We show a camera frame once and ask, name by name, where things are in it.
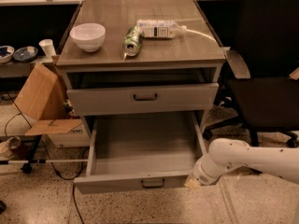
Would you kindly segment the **tan gripper fingertip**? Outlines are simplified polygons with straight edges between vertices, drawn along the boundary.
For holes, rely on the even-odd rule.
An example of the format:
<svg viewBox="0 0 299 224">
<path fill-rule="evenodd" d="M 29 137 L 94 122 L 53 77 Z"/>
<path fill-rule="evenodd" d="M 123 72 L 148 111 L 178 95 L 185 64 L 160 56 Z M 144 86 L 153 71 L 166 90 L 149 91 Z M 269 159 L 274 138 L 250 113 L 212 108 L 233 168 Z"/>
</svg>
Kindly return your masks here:
<svg viewBox="0 0 299 224">
<path fill-rule="evenodd" d="M 191 190 L 197 190 L 201 187 L 201 183 L 193 175 L 189 175 L 184 183 L 184 186 Z"/>
</svg>

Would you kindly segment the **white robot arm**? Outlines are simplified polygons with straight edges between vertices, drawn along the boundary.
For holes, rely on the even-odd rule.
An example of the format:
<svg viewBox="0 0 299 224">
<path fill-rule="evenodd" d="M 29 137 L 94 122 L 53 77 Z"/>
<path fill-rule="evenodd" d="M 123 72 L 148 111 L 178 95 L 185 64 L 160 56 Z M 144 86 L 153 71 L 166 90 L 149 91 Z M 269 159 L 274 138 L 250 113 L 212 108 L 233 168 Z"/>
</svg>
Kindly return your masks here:
<svg viewBox="0 0 299 224">
<path fill-rule="evenodd" d="M 199 189 L 216 184 L 222 175 L 248 167 L 299 184 L 299 149 L 289 147 L 251 147 L 247 142 L 218 138 L 197 160 L 184 186 Z"/>
</svg>

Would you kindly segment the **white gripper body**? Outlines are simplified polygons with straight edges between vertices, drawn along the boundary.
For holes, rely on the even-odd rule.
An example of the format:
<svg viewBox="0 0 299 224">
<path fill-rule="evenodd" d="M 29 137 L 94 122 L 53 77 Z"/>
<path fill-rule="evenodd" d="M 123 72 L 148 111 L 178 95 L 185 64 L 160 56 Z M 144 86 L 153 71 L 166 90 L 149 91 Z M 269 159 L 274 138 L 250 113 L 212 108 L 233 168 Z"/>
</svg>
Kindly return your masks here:
<svg viewBox="0 0 299 224">
<path fill-rule="evenodd" d="M 217 164 L 209 155 L 202 156 L 193 166 L 194 179 L 201 185 L 212 185 L 224 174 L 225 167 Z"/>
</svg>

